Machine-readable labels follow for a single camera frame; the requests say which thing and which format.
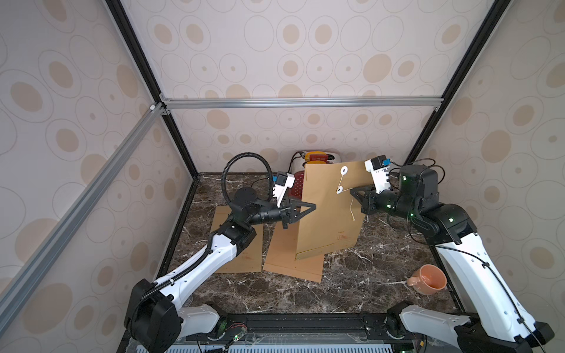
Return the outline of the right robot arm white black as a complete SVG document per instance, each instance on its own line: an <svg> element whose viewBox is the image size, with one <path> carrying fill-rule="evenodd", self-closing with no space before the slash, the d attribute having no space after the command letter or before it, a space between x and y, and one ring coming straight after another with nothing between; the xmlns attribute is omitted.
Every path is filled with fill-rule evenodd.
<svg viewBox="0 0 565 353"><path fill-rule="evenodd" d="M352 188L365 215L387 213L403 218L409 231L416 229L424 244L436 249L467 294L474 314L451 315L425 310L409 302L388 309L388 335L410 334L440 340L462 352L532 352L555 337L549 324L528 313L490 259L478 228L465 209L439 201L438 175L432 166L398 167L399 187L389 181L391 161L385 156L365 163L372 185Z"/></svg>

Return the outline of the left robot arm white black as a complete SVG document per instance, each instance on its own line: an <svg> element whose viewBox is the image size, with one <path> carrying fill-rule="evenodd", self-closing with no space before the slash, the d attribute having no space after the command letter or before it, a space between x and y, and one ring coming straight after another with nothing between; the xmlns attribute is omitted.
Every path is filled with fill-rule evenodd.
<svg viewBox="0 0 565 353"><path fill-rule="evenodd" d="M316 205L289 197L259 199L255 189L239 189L228 202L226 221L208 237L193 257L168 274L132 289L124 326L148 352L166 352L178 339L196 334L222 335L225 320L219 311L203 304L186 307L193 292L223 265L234 260L255 239L255 225L297 223Z"/></svg>

